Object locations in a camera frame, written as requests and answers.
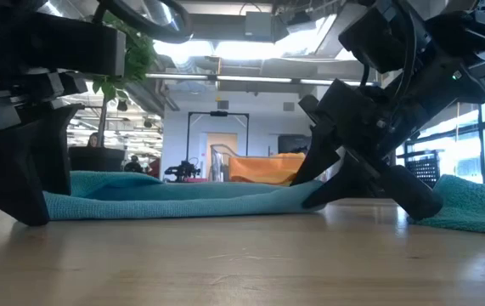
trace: wooden table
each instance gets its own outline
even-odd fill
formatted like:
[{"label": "wooden table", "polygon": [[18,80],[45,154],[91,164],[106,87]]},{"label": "wooden table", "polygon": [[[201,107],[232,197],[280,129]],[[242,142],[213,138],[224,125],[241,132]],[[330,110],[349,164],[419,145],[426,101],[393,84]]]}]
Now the wooden table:
[{"label": "wooden table", "polygon": [[14,223],[0,305],[484,305],[485,235],[387,201],[288,216]]}]

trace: black frame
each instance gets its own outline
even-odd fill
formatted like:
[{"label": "black frame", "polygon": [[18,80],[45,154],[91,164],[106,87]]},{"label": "black frame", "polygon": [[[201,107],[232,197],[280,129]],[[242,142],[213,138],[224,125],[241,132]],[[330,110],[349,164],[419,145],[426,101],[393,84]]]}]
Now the black frame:
[{"label": "black frame", "polygon": [[[483,183],[485,184],[485,150],[484,150],[485,148],[484,148],[484,141],[483,141],[484,130],[485,130],[485,122],[483,121],[483,118],[482,118],[482,105],[479,105],[478,106],[478,123],[470,125],[470,126],[466,126],[466,127],[460,127],[459,128],[459,135],[466,134],[466,133],[478,132],[478,137],[480,139],[480,148],[481,148],[481,150],[480,150],[480,167],[481,167],[481,171],[482,171]],[[453,129],[451,131],[447,131],[447,132],[444,132],[444,133],[436,133],[436,134],[433,134],[431,136],[423,137],[423,138],[416,139],[416,140],[407,140],[404,143],[404,154],[406,155],[408,153],[408,147],[411,146],[411,145],[420,144],[420,143],[424,143],[424,142],[427,142],[427,141],[432,141],[432,140],[441,139],[441,138],[445,138],[445,137],[454,137],[456,134],[457,134],[457,130]]]},{"label": "black frame", "polygon": [[[217,116],[215,115],[216,111],[190,111],[188,113],[188,135],[187,135],[187,142],[185,144],[185,160],[189,161],[189,132],[191,131],[191,116],[192,115],[210,115],[210,116]],[[221,116],[245,116],[246,118],[246,125],[245,125],[245,155],[248,156],[248,144],[250,139],[250,114],[248,113],[230,113],[230,112],[222,112]]]}]

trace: ceiling light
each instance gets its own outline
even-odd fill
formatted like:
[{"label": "ceiling light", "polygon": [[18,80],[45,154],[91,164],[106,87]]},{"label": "ceiling light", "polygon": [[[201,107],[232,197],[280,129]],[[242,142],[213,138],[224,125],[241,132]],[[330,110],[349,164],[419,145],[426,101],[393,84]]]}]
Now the ceiling light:
[{"label": "ceiling light", "polygon": [[[77,117],[76,119],[80,119],[80,120],[100,120],[99,117],[94,117],[94,116],[83,116],[83,117]],[[124,117],[106,117],[106,121],[129,121],[129,119],[124,118]]]},{"label": "ceiling light", "polygon": [[276,82],[290,83],[288,77],[259,77],[259,76],[217,76],[218,81],[238,81],[238,82]]},{"label": "ceiling light", "polygon": [[220,42],[214,55],[225,60],[266,60],[281,54],[271,42]]},{"label": "ceiling light", "polygon": [[117,102],[117,110],[118,111],[127,111],[129,107],[127,106],[127,101],[124,99],[120,99]]},{"label": "ceiling light", "polygon": [[125,135],[158,135],[156,131],[150,130],[150,131],[117,131],[119,133],[125,134]]},{"label": "ceiling light", "polygon": [[208,79],[208,76],[203,76],[203,75],[170,74],[170,73],[147,73],[146,77],[158,78],[163,80],[206,81]]},{"label": "ceiling light", "polygon": [[[154,73],[149,74],[150,78],[157,79],[173,79],[174,77],[178,80],[190,80],[195,75],[185,75],[185,74],[169,74],[169,73]],[[203,79],[211,79],[218,81],[234,81],[234,82],[271,82],[271,83],[281,83],[281,84],[302,84],[302,85],[317,85],[317,86],[329,86],[334,80],[323,80],[323,79],[291,79],[287,77],[265,77],[265,76],[216,76],[216,75],[198,75],[198,77],[203,77]],[[358,86],[359,81],[348,81],[341,80],[347,85]],[[367,85],[376,85],[375,82],[367,82]]]},{"label": "ceiling light", "polygon": [[170,56],[173,60],[184,61],[189,56],[212,56],[214,47],[208,41],[191,40],[176,44],[154,40],[154,50],[161,55]]},{"label": "ceiling light", "polygon": [[333,80],[310,80],[310,79],[302,79],[301,84],[303,85],[323,85],[323,86],[330,86],[333,83]]}]

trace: black robotic arm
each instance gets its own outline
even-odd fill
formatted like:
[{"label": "black robotic arm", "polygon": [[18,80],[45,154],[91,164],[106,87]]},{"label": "black robotic arm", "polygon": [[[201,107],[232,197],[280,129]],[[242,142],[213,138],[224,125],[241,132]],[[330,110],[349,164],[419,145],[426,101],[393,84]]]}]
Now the black robotic arm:
[{"label": "black robotic arm", "polygon": [[485,78],[471,67],[485,63],[485,0],[452,3],[424,21],[405,0],[362,1],[367,11],[339,40],[364,65],[380,73],[403,69],[386,88],[351,88],[335,80],[317,101],[300,105],[313,119],[313,140],[293,184],[315,178],[346,158],[340,172],[304,203],[306,207],[383,189],[414,219],[429,218],[442,200],[406,168],[386,156],[456,101],[485,103]]}]

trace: black basket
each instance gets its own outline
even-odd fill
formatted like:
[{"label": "black basket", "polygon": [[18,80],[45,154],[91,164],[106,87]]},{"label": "black basket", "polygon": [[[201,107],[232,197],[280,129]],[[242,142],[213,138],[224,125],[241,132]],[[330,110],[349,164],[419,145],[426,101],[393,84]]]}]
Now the black basket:
[{"label": "black basket", "polygon": [[72,170],[120,172],[125,151],[110,148],[70,147]]},{"label": "black basket", "polygon": [[[413,173],[416,178],[433,188],[440,178],[439,152],[439,150],[424,150],[403,154],[397,156],[397,158],[404,158],[404,166]],[[409,158],[416,156],[424,156],[424,158],[421,158],[418,161],[409,161]]]}]

